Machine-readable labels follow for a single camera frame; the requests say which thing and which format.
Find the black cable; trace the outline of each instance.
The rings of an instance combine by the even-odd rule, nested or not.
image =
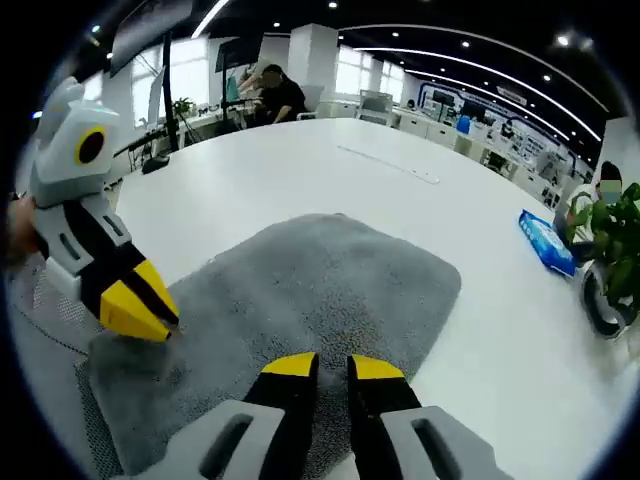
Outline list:
[[[18,305],[16,305],[15,303],[13,303],[13,308],[15,308],[26,320],[27,322],[29,322],[29,324],[35,328],[36,330],[38,330],[42,335],[44,335],[45,337],[47,337],[49,340],[57,343],[58,345],[66,348],[67,350],[70,350],[74,353],[77,353],[79,355],[85,356],[85,357],[89,357],[89,354],[87,352],[85,352],[84,350],[80,350],[77,347],[74,347],[73,345],[63,342],[62,340],[59,340],[58,338],[54,337],[53,335],[51,335],[49,332],[47,332],[44,328],[42,328],[40,325],[38,325],[36,322],[34,322],[31,317],[29,317],[29,315],[27,315],[20,307],[18,307]]]
[[[180,119],[184,122],[185,127],[187,128],[187,132],[189,132],[189,134],[191,135],[191,141],[193,143],[197,143],[196,142],[196,137],[198,139],[198,142],[201,142],[203,140],[203,138],[200,136],[200,134],[196,133],[196,131],[191,127],[191,125],[189,125],[187,123],[187,121],[185,120],[185,118],[182,116],[181,113],[176,112],[176,114],[180,117]]]

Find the light strip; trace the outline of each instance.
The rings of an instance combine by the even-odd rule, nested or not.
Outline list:
[[[569,140],[569,137],[567,135],[565,135],[564,133],[562,133],[560,130],[558,130],[556,127],[554,127],[553,125],[551,125],[549,122],[547,122],[546,120],[540,118],[539,116],[537,116],[535,113],[530,112],[529,110],[527,110],[526,108],[522,107],[521,105],[518,105],[515,102],[512,102],[511,100],[507,100],[504,97],[501,97],[500,95],[496,95],[495,93],[489,92],[487,90],[485,90],[484,88],[480,88],[480,87],[476,87],[475,85],[471,85],[469,83],[465,83],[465,82],[461,82],[460,80],[454,80],[453,78],[449,78],[449,77],[443,77],[442,75],[436,75],[434,73],[428,73],[428,72],[420,72],[418,70],[405,70],[405,72],[407,73],[415,73],[417,75],[426,75],[428,77],[434,77],[434,78],[439,78],[441,80],[447,80],[448,82],[453,82],[453,83],[457,83],[458,85],[464,85],[465,87],[469,87],[469,88],[474,88],[486,95],[490,95],[492,97],[496,97],[498,99],[500,99],[501,101],[503,101],[504,103],[507,103],[511,106],[514,106],[516,108],[519,108],[520,110],[522,110],[523,112],[525,112],[528,115],[531,115],[533,118],[535,118],[536,120],[538,120],[541,123],[544,123],[547,127],[549,127],[551,130],[553,130],[554,132],[556,132],[558,135],[560,135],[562,138],[564,138],[565,140]]]
[[[508,43],[501,42],[500,40],[496,40],[496,39],[491,38],[491,37],[485,37],[484,35],[479,35],[477,33],[466,32],[464,30],[456,30],[455,28],[436,27],[434,25],[415,25],[415,24],[402,24],[402,23],[383,23],[383,24],[378,24],[378,25],[357,25],[357,26],[354,26],[354,27],[341,28],[340,31],[341,32],[346,32],[348,30],[362,30],[362,29],[366,29],[366,28],[398,28],[398,27],[402,27],[402,28],[422,28],[422,29],[425,29],[425,30],[436,30],[436,31],[439,31],[439,32],[457,33],[459,35],[466,35],[466,36],[472,37],[472,38],[479,38],[481,40],[485,40],[487,42],[495,43],[496,45],[500,45],[501,47],[505,47],[505,48],[508,48],[508,49],[513,50],[515,52],[518,52],[518,53],[520,53],[522,55],[525,55],[525,56],[537,61],[537,62],[540,62],[542,65],[544,65],[548,69],[553,70],[558,75],[564,77],[566,80],[568,80],[571,83],[573,83],[576,87],[578,87],[580,90],[582,90],[584,93],[586,93],[589,97],[591,97],[591,99],[594,102],[596,102],[598,105],[600,105],[600,107],[602,107],[602,109],[605,112],[609,113],[609,109],[607,108],[607,106],[604,103],[602,103],[600,100],[598,100],[593,93],[591,93],[589,90],[587,90],[581,84],[579,84],[576,80],[571,78],[569,75],[564,73],[562,70],[559,70],[557,67],[554,67],[553,65],[545,62],[541,58],[536,57],[535,55],[527,52],[526,50],[522,50],[522,49],[520,49],[518,47],[514,47],[513,45],[509,45]]]
[[[218,2],[211,8],[211,10],[209,10],[209,13],[207,13],[204,18],[202,19],[202,21],[200,22],[200,25],[198,25],[198,28],[196,28],[193,32],[193,35],[191,35],[191,38],[198,38],[200,36],[200,34],[202,33],[202,31],[207,28],[207,25],[209,25],[209,23],[211,22],[211,20],[213,20],[213,18],[220,13],[220,10],[222,10],[224,8],[224,6],[229,3],[231,0],[218,0]]]
[[[415,53],[418,55],[427,55],[429,57],[437,57],[437,58],[444,58],[445,60],[453,60],[454,62],[460,62],[460,63],[464,63],[466,65],[471,65],[472,67],[477,67],[477,68],[481,68],[483,70],[486,70],[487,72],[491,72],[494,73],[496,75],[500,75],[501,77],[506,78],[507,80],[511,80],[514,83],[517,83],[518,85],[521,85],[525,88],[528,88],[529,90],[531,90],[534,93],[537,93],[538,95],[540,95],[542,98],[544,98],[545,100],[553,103],[556,107],[558,107],[560,110],[562,110],[564,113],[566,113],[567,115],[569,115],[571,118],[573,118],[576,122],[578,122],[582,127],[584,127],[584,129],[589,132],[593,138],[595,138],[598,142],[601,142],[602,139],[596,134],[596,132],[594,132],[593,130],[591,130],[589,128],[589,126],[584,123],[582,120],[580,120],[578,117],[576,117],[572,112],[570,112],[569,110],[567,110],[564,106],[560,105],[558,102],[556,102],[553,98],[549,97],[548,95],[545,95],[544,93],[542,93],[540,90],[536,90],[535,88],[533,88],[530,85],[527,85],[526,83],[518,80],[517,78],[513,78],[509,75],[507,75],[506,73],[502,73],[499,72],[498,70],[495,70],[493,68],[490,67],[485,67],[484,65],[480,65],[479,63],[475,63],[475,62],[470,62],[469,60],[464,60],[462,58],[457,58],[457,57],[451,57],[449,55],[443,55],[441,53],[435,53],[435,52],[425,52],[422,50],[411,50],[411,49],[407,49],[407,48],[387,48],[387,47],[362,47],[362,48],[355,48],[354,50],[357,51],[365,51],[365,52],[400,52],[400,53]]]

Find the potted plant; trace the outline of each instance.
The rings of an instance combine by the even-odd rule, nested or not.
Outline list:
[[[578,214],[573,226],[591,220],[594,260],[581,285],[582,302],[594,329],[617,337],[640,312],[640,185],[631,184],[615,204],[603,200]]]
[[[173,115],[178,119],[178,122],[189,116],[191,110],[196,106],[191,100],[186,97],[179,98],[173,102]]]

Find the blue object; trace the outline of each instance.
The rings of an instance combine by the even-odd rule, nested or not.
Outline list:
[[[235,77],[229,77],[227,79],[227,102],[237,102],[238,100],[240,100],[238,83]]]
[[[456,125],[456,129],[459,132],[469,134],[469,129],[471,128],[471,119],[468,115],[462,115],[458,120],[458,125]]]
[[[563,275],[573,277],[576,273],[573,255],[551,225],[526,210],[520,214],[518,223],[542,263]]]

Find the computer monitor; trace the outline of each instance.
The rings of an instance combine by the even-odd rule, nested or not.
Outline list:
[[[216,59],[216,73],[223,70],[226,64],[227,70],[241,65],[249,65],[258,61],[262,37],[241,37],[229,40],[218,48],[218,58]]]
[[[486,107],[480,105],[479,103],[471,102],[469,100],[465,100],[464,105],[462,106],[462,110],[460,111],[461,115],[468,115],[469,118],[483,120],[484,114],[487,111]]]
[[[449,95],[438,90],[433,91],[433,101],[442,103],[443,105],[448,105],[450,107],[453,107],[455,104],[453,95]]]
[[[164,67],[160,69],[151,84],[149,92],[149,111],[147,113],[147,126],[156,127],[160,120],[160,97],[162,96],[162,80],[164,79]]]

